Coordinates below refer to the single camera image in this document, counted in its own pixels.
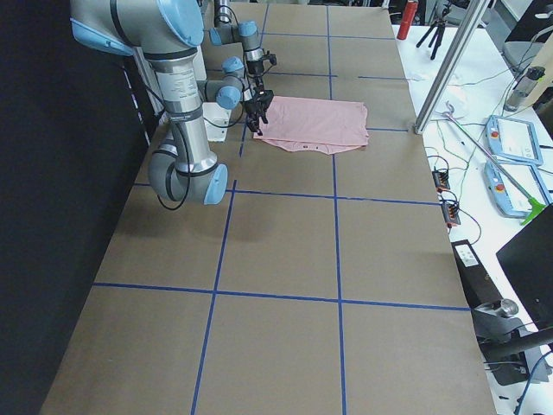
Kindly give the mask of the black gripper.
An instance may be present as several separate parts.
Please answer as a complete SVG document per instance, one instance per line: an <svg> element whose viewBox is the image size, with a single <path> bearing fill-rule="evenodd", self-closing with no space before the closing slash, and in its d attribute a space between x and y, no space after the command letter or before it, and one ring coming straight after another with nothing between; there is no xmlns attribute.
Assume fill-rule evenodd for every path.
<svg viewBox="0 0 553 415"><path fill-rule="evenodd" d="M254 78L257 93L263 93L265 91L263 80L264 62L262 60L247 61L246 66L249 76Z"/></svg>
<svg viewBox="0 0 553 415"><path fill-rule="evenodd" d="M268 124L267 110L269 108L269 100L266 97L257 97L249 99L245 102L246 121L248 129L258 136L262 136L260 121Z"/></svg>

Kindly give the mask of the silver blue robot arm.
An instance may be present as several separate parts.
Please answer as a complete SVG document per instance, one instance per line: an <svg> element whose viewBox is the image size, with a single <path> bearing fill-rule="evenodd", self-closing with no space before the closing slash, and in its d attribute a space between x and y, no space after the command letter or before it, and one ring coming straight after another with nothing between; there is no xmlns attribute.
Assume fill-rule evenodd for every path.
<svg viewBox="0 0 553 415"><path fill-rule="evenodd" d="M265 52L255 21L240 21L229 1L213 2L213 27L209 38L214 46L239 43L243 50L247 74L253 78L256 93L264 91Z"/></svg>
<svg viewBox="0 0 553 415"><path fill-rule="evenodd" d="M151 65L169 117L169 134L153 152L149 184L160 202L216 205L226 192L228 169L211 151L203 105L214 102L245 111L258 133L274 93L266 88L265 63L277 63L263 49L257 24L240 21L229 2L214 4L213 28L204 29L196 1L72 1L73 37L98 51L131 56L135 48ZM240 57L223 62L222 80L197 80L194 58L208 37L214 46L238 44Z"/></svg>

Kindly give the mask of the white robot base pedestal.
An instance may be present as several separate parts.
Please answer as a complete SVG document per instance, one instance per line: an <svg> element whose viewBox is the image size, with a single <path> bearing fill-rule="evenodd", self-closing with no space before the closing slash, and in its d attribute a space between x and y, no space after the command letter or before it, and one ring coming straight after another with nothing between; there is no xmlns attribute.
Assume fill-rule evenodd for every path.
<svg viewBox="0 0 553 415"><path fill-rule="evenodd" d="M205 77L201 43L204 39L203 17L195 1L163 1L160 11L180 49L167 54L171 74L163 92L171 111L182 116L196 115L210 142L226 140L231 126L231 112L241 99L241 85L235 73L226 68L222 80Z"/></svg>

